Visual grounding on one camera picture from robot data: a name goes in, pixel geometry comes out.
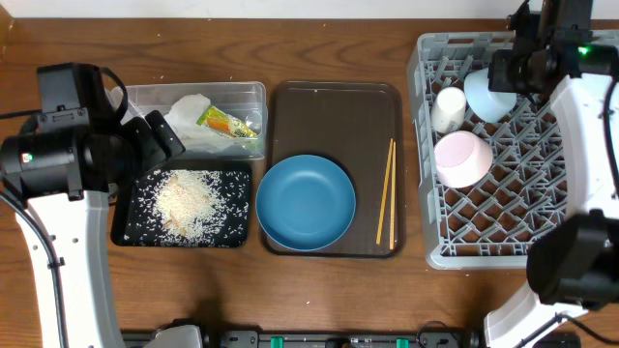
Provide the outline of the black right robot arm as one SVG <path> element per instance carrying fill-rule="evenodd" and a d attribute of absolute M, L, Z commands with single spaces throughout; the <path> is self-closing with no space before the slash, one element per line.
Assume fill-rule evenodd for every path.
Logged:
<path fill-rule="evenodd" d="M 483 347 L 532 347 L 564 322 L 618 301 L 618 49 L 595 44 L 590 1 L 523 2 L 492 92 L 546 94 L 567 175 L 564 221 L 528 251 L 526 281 L 484 320 Z"/>

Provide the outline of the dark blue plate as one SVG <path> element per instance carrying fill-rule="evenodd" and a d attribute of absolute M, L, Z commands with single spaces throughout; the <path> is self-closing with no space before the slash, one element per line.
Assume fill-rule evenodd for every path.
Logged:
<path fill-rule="evenodd" d="M 341 239 L 357 207 L 354 186 L 333 161 L 298 155 L 270 168 L 257 189 L 255 210 L 265 234 L 277 245 L 315 251 Z"/>

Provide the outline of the pink bowl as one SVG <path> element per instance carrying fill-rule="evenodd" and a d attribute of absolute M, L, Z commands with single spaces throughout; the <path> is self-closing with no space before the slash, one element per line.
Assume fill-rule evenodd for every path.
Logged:
<path fill-rule="evenodd" d="M 433 153 L 440 183 L 454 189 L 470 187 L 481 181 L 493 162 L 490 145 L 466 130 L 442 137 L 434 146 Z"/>

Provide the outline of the grey dishwasher rack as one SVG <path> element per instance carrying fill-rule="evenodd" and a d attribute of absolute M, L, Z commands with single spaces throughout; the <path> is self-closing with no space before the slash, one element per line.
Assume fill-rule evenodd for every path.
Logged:
<path fill-rule="evenodd" d="M 566 216 L 562 138 L 549 100 L 539 95 L 516 95 L 516 106 L 498 123 L 482 121 L 467 104 L 454 131 L 487 142 L 492 166 L 466 188 L 448 188 L 437 177 L 433 149 L 443 133 L 430 118 L 437 94 L 447 87 L 464 92 L 466 76 L 488 69 L 492 54 L 513 41 L 506 32 L 424 34 L 407 65 L 426 259 L 437 270 L 521 269 L 530 247 Z"/>

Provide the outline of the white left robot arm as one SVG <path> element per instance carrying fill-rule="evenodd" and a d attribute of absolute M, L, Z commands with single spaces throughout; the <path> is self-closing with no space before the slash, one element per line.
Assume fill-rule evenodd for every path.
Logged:
<path fill-rule="evenodd" d="M 1 199 L 29 247 L 45 347 L 122 347 L 107 252 L 110 185 L 123 186 L 185 148 L 159 111 L 123 123 L 48 113 L 4 140 Z"/>

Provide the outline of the green yellow snack wrapper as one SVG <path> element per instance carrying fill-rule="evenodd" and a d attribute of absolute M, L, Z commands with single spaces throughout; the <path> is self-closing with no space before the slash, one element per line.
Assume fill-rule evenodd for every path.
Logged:
<path fill-rule="evenodd" d="M 209 105 L 202 112 L 196 124 L 200 127 L 208 127 L 211 130 L 222 132 L 231 137 L 257 137 L 257 133 L 247 124 L 221 111 L 214 105 Z"/>

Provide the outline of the light blue small bowl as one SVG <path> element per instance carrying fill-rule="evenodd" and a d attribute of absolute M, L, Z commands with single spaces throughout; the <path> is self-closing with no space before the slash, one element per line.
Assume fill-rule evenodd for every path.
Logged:
<path fill-rule="evenodd" d="M 516 106 L 516 93 L 492 92 L 488 85 L 488 69 L 472 72 L 464 79 L 464 94 L 482 121 L 498 123 Z"/>

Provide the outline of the cream plastic cup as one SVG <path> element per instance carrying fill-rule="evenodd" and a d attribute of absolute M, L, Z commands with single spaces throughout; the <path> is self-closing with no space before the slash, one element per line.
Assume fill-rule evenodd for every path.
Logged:
<path fill-rule="evenodd" d="M 441 90 L 430 112 L 431 126 L 440 133 L 458 130 L 464 122 L 467 101 L 465 94 L 457 87 Z"/>

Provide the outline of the white napkin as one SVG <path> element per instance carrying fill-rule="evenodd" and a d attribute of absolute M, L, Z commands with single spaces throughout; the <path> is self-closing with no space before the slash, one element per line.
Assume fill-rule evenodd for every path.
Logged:
<path fill-rule="evenodd" d="M 187 150 L 217 153 L 233 144 L 229 136 L 196 123 L 211 105 L 211 101 L 201 94 L 186 95 L 164 116 Z"/>

